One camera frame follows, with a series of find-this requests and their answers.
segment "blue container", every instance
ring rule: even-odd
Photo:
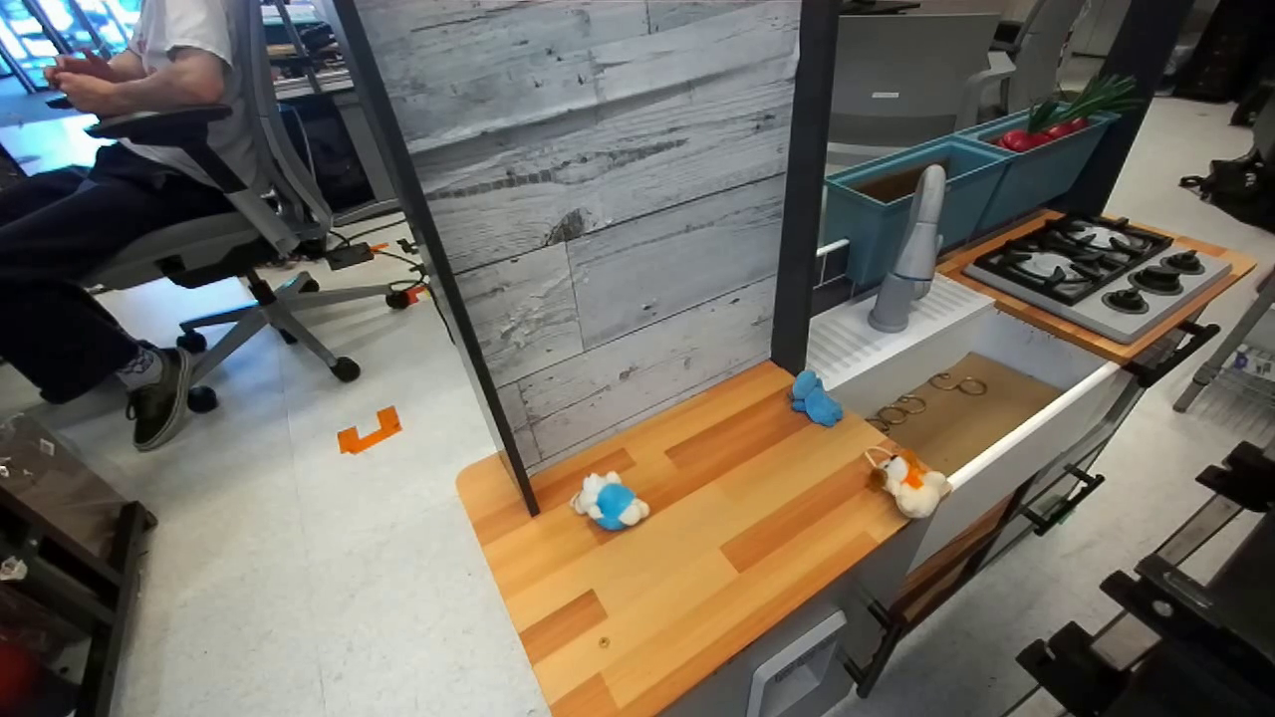
[[[927,165],[943,165],[948,197],[942,215],[943,246],[972,241],[1001,186],[1003,150],[970,141],[932,141],[829,181],[825,241],[843,241],[847,294],[871,292],[899,259],[912,186]]]
[[[1015,112],[1015,117],[1001,117],[992,124],[978,124],[978,128],[958,133],[964,142],[1007,161],[1003,183],[1001,183],[978,234],[988,234],[988,230],[996,230],[1012,219],[1023,219],[1023,215],[1039,213],[1043,203],[1067,197],[1077,186],[1080,172],[1086,166],[1093,150],[1101,148],[1101,141],[1114,124],[1114,117],[1097,117],[1077,136],[1052,141],[1033,150],[1007,150],[996,142],[1003,133],[1023,128],[1023,124],[1027,124],[1027,112]]]

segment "black pole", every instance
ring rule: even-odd
[[[1077,191],[1060,209],[1086,215],[1086,219],[1105,215],[1105,209],[1114,191],[1114,181],[1122,172],[1122,161],[1126,161],[1133,142],[1140,141],[1146,108],[1152,108],[1156,91],[1165,87],[1167,59],[1186,29],[1186,17],[1190,17],[1190,0],[1133,0],[1126,4],[1121,35],[1114,35],[1101,75],[1133,75],[1140,105],[1126,108],[1122,118],[1105,136],[1105,142],[1093,157],[1086,172],[1080,174]]]
[[[788,197],[780,234],[780,276],[773,304],[769,355],[785,372],[806,372],[825,165],[829,165],[829,112],[834,112],[834,64],[838,64],[838,0],[801,0],[801,64],[792,96],[788,136]]]
[[[541,515],[541,507],[539,507],[539,497],[530,490],[525,461],[521,461],[517,441],[513,441],[513,425],[507,418],[507,407],[503,407],[503,400],[495,389],[495,379],[491,379],[491,365],[482,360],[480,330],[472,324],[464,288],[456,282],[437,225],[429,215],[429,203],[428,203],[428,197],[417,186],[417,174],[416,174],[416,165],[406,157],[395,105],[385,96],[385,85],[379,75],[376,53],[369,53],[368,33],[364,33],[364,17],[356,12],[351,0],[335,0],[335,12],[340,12],[340,23],[343,23],[343,35],[347,35],[347,53],[351,53],[347,59],[351,59],[351,75],[356,75],[359,101],[364,101],[364,108],[369,117],[369,136],[376,136],[376,142],[379,142],[379,150],[383,150],[383,161],[389,166],[389,183],[397,191],[401,215],[410,225],[410,234],[429,255],[429,282],[436,282],[436,304],[444,310],[444,324],[450,324],[450,335],[464,345],[464,360],[472,363],[472,376],[474,376],[474,383],[482,389],[482,404],[491,409],[497,441],[503,441],[503,449],[511,457],[511,472],[513,472],[513,481],[517,481],[525,515]]]

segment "wooden countertop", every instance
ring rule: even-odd
[[[1195,320],[1198,310],[1206,310],[1206,304],[1214,304],[1221,294],[1229,294],[1247,271],[1256,271],[1256,262],[1252,262],[1247,255],[1241,255],[1241,251],[1229,251],[1229,246],[1214,246],[1214,243],[1202,243],[1202,241],[1190,241],[1190,234],[1167,234],[1167,230],[1156,230],[1156,226],[1137,225],[1140,230],[1175,241],[1179,246],[1190,246],[1190,251],[1198,251],[1198,255],[1214,255],[1214,259],[1233,262],[1233,271],[1229,271],[1229,278],[1210,282],[1206,292],[1190,294],[1183,308],[1175,308],[1173,314],[1165,314],[1142,340],[1137,340],[1137,343],[1114,343],[1114,340],[1105,340],[1105,335],[1097,335],[1097,330],[1086,330],[1086,327],[1077,327],[1077,324],[1067,324],[1067,320],[1056,320],[1056,314],[1047,314],[1047,310],[1015,300],[1015,294],[1003,294],[1003,292],[996,292],[996,288],[964,276],[964,267],[970,267],[972,259],[992,255],[996,246],[1003,246],[1003,243],[1012,243],[1012,241],[1019,241],[1019,234],[1039,230],[1047,219],[1060,219],[1060,215],[1056,215],[1056,213],[1039,213],[1039,215],[1033,215],[1033,219],[1023,219],[1023,225],[1012,225],[1012,226],[1001,230],[1001,234],[988,234],[988,241],[980,241],[980,243],[972,243],[972,246],[960,246],[960,251],[943,255],[942,271],[943,271],[948,278],[972,288],[972,292],[992,294],[996,308],[1003,308],[1007,314],[1015,314],[1015,320],[1023,320],[1023,324],[1035,324],[1035,327],[1043,327],[1047,335],[1060,335],[1060,340],[1067,340],[1067,343],[1080,343],[1080,345],[1086,345],[1086,351],[1097,351],[1097,355],[1105,355],[1105,360],[1112,360],[1112,363],[1133,363],[1133,360],[1140,360],[1146,345],[1156,345],[1158,340],[1167,340],[1179,324]]]
[[[457,493],[553,712],[663,712],[905,530],[862,418],[821,432],[788,376],[754,365],[535,477],[525,517],[503,457]],[[630,534],[568,509],[623,472],[655,507]]]

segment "jeans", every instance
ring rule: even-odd
[[[129,243],[231,203],[174,166],[105,148],[96,166],[32,174],[0,191],[0,355],[68,404],[138,343],[80,288]]]

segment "person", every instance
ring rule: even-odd
[[[109,64],[60,59],[48,81],[101,118],[231,108],[210,150],[250,183],[243,101],[231,67],[234,0],[146,0],[132,48]],[[132,340],[80,282],[129,243],[226,213],[178,148],[110,142],[88,172],[32,174],[0,197],[0,360],[48,404],[118,379],[132,441],[158,449],[187,424],[191,360]]]

